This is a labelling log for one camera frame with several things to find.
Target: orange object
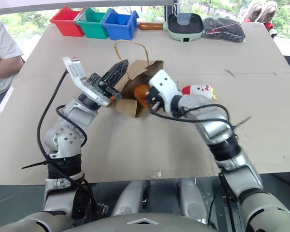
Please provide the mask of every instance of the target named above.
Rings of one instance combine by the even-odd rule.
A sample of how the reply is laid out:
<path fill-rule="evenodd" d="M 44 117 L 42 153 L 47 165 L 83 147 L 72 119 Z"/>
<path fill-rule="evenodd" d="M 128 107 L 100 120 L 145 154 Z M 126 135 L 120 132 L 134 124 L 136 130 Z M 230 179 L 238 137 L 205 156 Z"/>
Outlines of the orange object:
<path fill-rule="evenodd" d="M 146 109 L 148 109 L 146 97 L 148 96 L 149 90 L 150 88 L 148 85 L 139 85 L 134 89 L 135 99 Z"/>
<path fill-rule="evenodd" d="M 163 30 L 163 23 L 139 23 L 137 27 L 141 30 Z"/>

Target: red bin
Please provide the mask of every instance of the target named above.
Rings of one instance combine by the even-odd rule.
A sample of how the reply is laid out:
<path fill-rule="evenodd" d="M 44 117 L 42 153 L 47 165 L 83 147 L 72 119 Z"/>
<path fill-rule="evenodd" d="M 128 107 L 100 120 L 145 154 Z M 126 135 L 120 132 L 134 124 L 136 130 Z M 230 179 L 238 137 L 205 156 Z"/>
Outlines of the red bin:
<path fill-rule="evenodd" d="M 62 35 L 82 37 L 84 32 L 79 25 L 75 24 L 75 20 L 85 9 L 86 7 L 81 11 L 74 11 L 67 6 L 63 6 L 58 13 L 52 17 L 50 22 L 56 24 Z"/>

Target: white shirt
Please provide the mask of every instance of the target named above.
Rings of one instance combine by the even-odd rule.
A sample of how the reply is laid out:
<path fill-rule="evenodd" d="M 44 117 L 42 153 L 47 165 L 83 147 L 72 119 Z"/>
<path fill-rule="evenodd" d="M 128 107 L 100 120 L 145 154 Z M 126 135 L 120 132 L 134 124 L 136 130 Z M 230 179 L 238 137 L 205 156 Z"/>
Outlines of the white shirt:
<path fill-rule="evenodd" d="M 5 29 L 4 25 L 0 21 L 0 58 L 8 59 L 21 56 L 22 54 L 23 53 L 18 47 L 17 43 L 8 33 L 8 31 Z M 0 79 L 0 94 L 10 87 L 16 75 L 17 74 L 14 74 L 10 77 Z"/>

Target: paper bag handle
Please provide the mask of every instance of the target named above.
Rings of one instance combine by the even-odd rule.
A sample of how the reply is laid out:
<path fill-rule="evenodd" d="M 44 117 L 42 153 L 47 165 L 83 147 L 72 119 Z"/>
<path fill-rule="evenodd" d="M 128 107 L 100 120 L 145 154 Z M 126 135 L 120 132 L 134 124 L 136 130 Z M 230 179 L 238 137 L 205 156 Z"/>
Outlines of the paper bag handle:
<path fill-rule="evenodd" d="M 119 58 L 120 61 L 122 61 L 122 58 L 121 58 L 121 56 L 120 56 L 120 54 L 119 54 L 119 52 L 118 52 L 117 44 L 118 44 L 118 43 L 121 43 L 121 42 L 131 43 L 131 44 L 133 43 L 133 44 L 136 44 L 136 45 L 139 45 L 139 46 L 143 47 L 144 50 L 145 50 L 145 53 L 146 53 L 147 66 L 149 66 L 149 57 L 148 57 L 148 52 L 147 52 L 145 46 L 142 45 L 142 44 L 140 44 L 140 43 L 136 43 L 136 42 L 129 41 L 129 40 L 118 40 L 118 41 L 116 41 L 116 43 L 114 44 L 114 49 L 115 49 L 116 55 L 117 55 L 117 57 Z"/>

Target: table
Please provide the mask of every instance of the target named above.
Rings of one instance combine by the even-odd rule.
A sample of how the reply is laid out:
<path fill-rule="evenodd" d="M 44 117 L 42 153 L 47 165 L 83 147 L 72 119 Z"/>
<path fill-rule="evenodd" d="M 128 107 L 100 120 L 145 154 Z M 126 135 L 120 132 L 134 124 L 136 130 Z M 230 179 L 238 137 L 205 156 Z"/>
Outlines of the table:
<path fill-rule="evenodd" d="M 261 173 L 290 171 L 290 67 L 263 24 L 243 24 L 242 44 L 206 38 L 181 43 L 166 31 L 140 31 L 150 60 L 162 59 L 180 86 L 210 84 L 218 103 L 236 124 L 252 116 L 236 133 Z M 0 115 L 0 184 L 44 184 L 46 166 L 21 170 L 43 157 L 36 127 L 64 65 L 61 57 L 79 57 L 87 74 L 103 75 L 118 58 L 115 41 L 64 37 L 50 25 L 13 82 L 14 91 Z M 144 59 L 142 48 L 118 45 L 130 63 Z M 66 78 L 42 125 L 41 135 L 57 119 L 55 107 L 81 93 Z M 192 124 L 167 121 L 147 112 L 139 118 L 101 108 L 87 128 L 82 165 L 88 181 L 217 175 L 212 154 Z"/>

